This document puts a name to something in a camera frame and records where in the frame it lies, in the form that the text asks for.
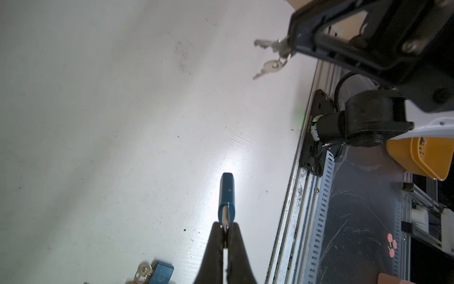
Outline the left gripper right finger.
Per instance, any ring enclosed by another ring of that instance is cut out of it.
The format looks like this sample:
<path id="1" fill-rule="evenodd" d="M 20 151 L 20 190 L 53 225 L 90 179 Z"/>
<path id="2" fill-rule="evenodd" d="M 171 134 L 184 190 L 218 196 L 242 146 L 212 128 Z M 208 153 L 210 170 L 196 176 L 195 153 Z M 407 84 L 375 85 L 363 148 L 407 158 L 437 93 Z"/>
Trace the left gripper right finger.
<path id="1" fill-rule="evenodd" d="M 242 239 L 240 226 L 233 222 L 227 232 L 229 284 L 256 284 Z"/>

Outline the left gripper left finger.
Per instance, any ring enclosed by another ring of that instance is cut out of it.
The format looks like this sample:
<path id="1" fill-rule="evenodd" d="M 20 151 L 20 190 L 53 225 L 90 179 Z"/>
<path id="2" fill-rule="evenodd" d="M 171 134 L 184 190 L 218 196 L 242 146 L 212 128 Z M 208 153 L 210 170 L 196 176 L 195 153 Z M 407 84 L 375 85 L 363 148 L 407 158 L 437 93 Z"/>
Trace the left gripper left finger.
<path id="1" fill-rule="evenodd" d="M 224 230 L 214 222 L 194 284 L 223 284 Z"/>

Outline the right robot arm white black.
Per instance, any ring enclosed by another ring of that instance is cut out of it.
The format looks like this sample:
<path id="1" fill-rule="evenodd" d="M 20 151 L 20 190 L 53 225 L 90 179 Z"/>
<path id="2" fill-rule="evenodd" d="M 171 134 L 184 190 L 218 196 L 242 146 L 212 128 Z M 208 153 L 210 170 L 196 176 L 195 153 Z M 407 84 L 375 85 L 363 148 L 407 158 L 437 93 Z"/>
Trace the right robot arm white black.
<path id="1" fill-rule="evenodd" d="M 374 147 L 403 134 L 417 137 L 408 102 L 437 114 L 437 136 L 452 137 L 445 118 L 454 108 L 452 1 L 311 1 L 292 15 L 287 44 L 292 53 L 385 86 L 315 118 L 313 137 L 321 143 Z"/>

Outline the blue padlock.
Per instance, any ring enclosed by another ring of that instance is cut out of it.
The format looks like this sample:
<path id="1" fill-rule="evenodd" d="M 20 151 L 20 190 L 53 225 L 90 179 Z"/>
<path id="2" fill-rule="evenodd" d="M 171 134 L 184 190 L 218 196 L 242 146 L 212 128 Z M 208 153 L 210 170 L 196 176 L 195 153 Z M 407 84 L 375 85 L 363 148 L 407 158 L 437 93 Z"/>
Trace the blue padlock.
<path id="1" fill-rule="evenodd" d="M 224 232 L 235 219 L 235 180 L 232 173 L 223 173 L 220 181 L 218 219 Z"/>
<path id="2" fill-rule="evenodd" d="M 142 262 L 139 264 L 136 273 L 128 284 L 169 284 L 174 272 L 174 266 L 155 260 L 151 263 Z"/>

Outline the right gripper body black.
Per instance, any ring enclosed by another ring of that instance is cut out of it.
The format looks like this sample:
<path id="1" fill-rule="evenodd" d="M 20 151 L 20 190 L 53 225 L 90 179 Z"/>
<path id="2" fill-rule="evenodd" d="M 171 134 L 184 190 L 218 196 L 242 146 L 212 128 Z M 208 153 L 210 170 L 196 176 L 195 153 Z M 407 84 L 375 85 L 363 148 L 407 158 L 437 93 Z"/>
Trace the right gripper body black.
<path id="1" fill-rule="evenodd" d="M 325 34 L 361 12 L 352 39 Z M 291 16 L 287 46 L 397 88 L 424 112 L 454 108 L 452 1 L 313 1 Z"/>

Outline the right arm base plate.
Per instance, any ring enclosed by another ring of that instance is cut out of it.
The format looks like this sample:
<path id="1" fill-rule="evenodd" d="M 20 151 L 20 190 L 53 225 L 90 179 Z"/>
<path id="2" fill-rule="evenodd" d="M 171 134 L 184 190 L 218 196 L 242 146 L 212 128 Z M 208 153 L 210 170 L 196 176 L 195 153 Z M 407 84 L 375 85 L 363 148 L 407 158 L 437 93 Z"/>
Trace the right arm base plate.
<path id="1" fill-rule="evenodd" d="M 304 139 L 299 158 L 299 165 L 315 176 L 321 177 L 325 165 L 326 150 L 322 150 L 325 143 L 320 137 L 320 127 L 316 123 L 325 115 L 333 114 L 335 107 L 329 96 L 321 89 L 313 94 L 310 103 L 307 125 L 303 129 Z"/>

